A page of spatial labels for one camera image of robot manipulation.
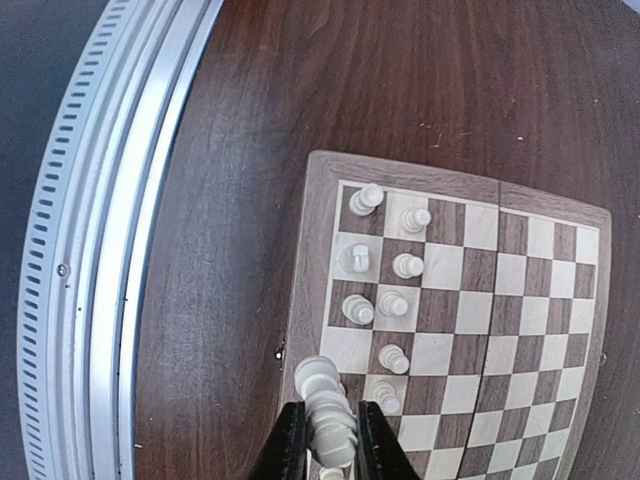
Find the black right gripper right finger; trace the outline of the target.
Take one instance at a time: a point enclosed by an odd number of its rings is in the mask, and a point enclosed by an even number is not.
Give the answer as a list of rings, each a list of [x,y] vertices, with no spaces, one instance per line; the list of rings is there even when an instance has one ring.
[[[357,425],[358,479],[419,479],[377,403],[358,403]]]

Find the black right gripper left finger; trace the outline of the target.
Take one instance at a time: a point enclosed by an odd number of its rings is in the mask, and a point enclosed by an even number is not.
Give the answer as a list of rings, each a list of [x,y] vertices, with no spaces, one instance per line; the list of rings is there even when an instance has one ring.
[[[305,403],[288,402],[282,407],[248,479],[302,480],[305,478]]]

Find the white king piece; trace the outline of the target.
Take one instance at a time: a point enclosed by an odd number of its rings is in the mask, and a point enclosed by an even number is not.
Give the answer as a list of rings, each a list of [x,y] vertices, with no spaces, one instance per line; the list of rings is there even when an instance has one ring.
[[[325,356],[308,356],[294,372],[296,392],[305,403],[307,448],[324,468],[352,463],[357,423],[336,365]]]

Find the small white pawn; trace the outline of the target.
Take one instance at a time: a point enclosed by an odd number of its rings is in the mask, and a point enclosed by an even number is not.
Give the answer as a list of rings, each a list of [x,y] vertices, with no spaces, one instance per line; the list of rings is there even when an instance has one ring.
[[[382,367],[395,375],[405,374],[410,368],[409,358],[395,344],[387,344],[380,349],[378,360]]]

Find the white pawn cluster piece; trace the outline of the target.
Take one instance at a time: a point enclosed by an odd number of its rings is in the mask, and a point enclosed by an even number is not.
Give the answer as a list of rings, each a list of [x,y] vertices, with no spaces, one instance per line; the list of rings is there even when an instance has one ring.
[[[387,291],[377,300],[377,308],[382,315],[401,317],[409,309],[408,301],[397,291]]]

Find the wooden chess board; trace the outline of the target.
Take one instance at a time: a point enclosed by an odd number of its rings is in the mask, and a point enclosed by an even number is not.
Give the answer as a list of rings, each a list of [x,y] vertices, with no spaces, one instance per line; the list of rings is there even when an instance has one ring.
[[[368,216],[349,210],[367,184],[384,189]],[[427,208],[418,234],[403,211]],[[367,244],[371,269],[339,257]],[[401,253],[424,273],[401,279]],[[337,367],[352,404],[386,380],[401,402],[386,415],[423,479],[566,479],[591,406],[607,322],[611,215],[600,207],[482,176],[318,150],[309,156],[280,399],[299,395],[294,371],[312,355]],[[401,317],[377,300],[399,292]],[[375,308],[368,325],[342,313],[353,294]],[[380,349],[398,345],[395,375]]]

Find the edge white pawn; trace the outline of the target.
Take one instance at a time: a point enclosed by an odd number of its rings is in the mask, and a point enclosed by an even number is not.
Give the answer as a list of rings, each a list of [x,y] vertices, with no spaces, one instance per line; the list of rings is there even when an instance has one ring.
[[[431,223],[432,216],[427,208],[411,207],[402,212],[401,228],[411,234],[418,234],[426,230]]]

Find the white rook corner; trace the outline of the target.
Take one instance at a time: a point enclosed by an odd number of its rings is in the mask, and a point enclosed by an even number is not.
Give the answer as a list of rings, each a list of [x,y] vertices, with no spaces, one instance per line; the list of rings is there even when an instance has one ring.
[[[365,217],[383,202],[384,189],[374,183],[367,184],[354,192],[349,199],[349,210],[356,216]]]

